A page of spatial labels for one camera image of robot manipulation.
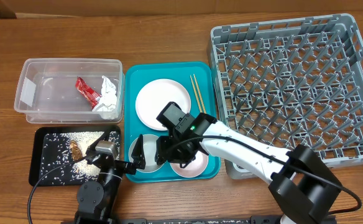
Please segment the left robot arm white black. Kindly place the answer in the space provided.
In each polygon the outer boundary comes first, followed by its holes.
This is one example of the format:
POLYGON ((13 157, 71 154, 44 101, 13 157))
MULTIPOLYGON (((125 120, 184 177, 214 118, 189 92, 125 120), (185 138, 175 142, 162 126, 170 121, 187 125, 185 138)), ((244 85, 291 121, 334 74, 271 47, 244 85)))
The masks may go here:
POLYGON ((86 151, 88 164, 99 168, 96 180, 86 181, 77 192, 78 210, 74 223, 119 223, 111 212, 124 174, 134 175, 145 168, 143 136, 137 138, 132 162, 117 160, 115 144, 103 134, 86 151))

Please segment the white tissue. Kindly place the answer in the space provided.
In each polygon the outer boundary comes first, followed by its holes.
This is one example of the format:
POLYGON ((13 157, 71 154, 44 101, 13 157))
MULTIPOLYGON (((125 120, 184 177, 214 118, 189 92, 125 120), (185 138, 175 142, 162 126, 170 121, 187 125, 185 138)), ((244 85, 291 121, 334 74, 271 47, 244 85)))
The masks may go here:
POLYGON ((115 119, 118 115, 117 107, 117 88, 115 84, 105 76, 102 76, 103 83, 101 86, 101 97, 98 104, 93 107, 92 111, 100 112, 103 119, 115 119))

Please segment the grey bowl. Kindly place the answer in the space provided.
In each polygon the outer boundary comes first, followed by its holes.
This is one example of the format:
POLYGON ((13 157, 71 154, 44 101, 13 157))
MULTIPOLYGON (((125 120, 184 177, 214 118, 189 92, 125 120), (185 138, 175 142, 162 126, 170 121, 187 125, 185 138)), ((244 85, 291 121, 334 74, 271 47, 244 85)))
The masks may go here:
POLYGON ((163 165, 157 165, 155 161, 156 154, 156 141, 159 137, 153 134, 144 134, 143 135, 143 150, 145 156, 145 169, 137 169, 138 172, 141 173, 153 173, 157 172, 163 165))

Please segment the brown food piece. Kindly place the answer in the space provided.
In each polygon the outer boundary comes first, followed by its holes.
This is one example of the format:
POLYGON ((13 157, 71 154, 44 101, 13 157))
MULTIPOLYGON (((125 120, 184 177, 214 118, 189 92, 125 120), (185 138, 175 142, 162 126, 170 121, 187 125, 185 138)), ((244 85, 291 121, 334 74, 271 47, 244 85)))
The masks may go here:
POLYGON ((77 161, 78 159, 81 159, 83 157, 83 153, 81 151, 81 149, 78 146, 78 143, 74 140, 70 141, 70 151, 71 151, 71 158, 74 161, 77 161))

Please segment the red snack wrapper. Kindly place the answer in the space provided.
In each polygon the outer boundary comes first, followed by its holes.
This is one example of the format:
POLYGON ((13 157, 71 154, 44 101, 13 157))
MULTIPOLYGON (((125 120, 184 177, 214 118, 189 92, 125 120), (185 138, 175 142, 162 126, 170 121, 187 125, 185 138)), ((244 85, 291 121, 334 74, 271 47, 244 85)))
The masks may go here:
POLYGON ((93 109, 101 99, 101 95, 93 90, 81 77, 76 79, 75 87, 79 93, 90 103, 91 109, 93 109))

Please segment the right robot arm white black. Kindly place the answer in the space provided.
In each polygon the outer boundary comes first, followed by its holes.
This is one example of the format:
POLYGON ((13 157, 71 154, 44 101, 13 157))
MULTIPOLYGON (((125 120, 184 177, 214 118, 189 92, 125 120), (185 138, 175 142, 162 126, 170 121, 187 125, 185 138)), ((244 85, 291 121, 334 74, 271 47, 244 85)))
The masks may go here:
POLYGON ((240 134, 215 117, 193 117, 175 102, 157 116, 168 134, 157 141, 156 161, 190 164, 197 153, 219 157, 253 173, 269 188, 283 212, 280 223, 323 223, 341 183, 314 151, 269 146, 240 134))

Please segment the white rice pile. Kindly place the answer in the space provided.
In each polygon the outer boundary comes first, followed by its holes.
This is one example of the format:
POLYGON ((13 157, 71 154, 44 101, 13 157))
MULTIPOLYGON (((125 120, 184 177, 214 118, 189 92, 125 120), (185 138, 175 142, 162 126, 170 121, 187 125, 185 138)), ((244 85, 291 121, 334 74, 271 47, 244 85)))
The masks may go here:
POLYGON ((85 160, 65 167, 61 165, 74 161, 69 147, 71 140, 78 143, 84 157, 88 146, 102 134, 102 131, 46 134, 40 161, 39 177, 42 179, 40 185, 80 185, 89 180, 96 180, 99 168, 87 164, 85 160))

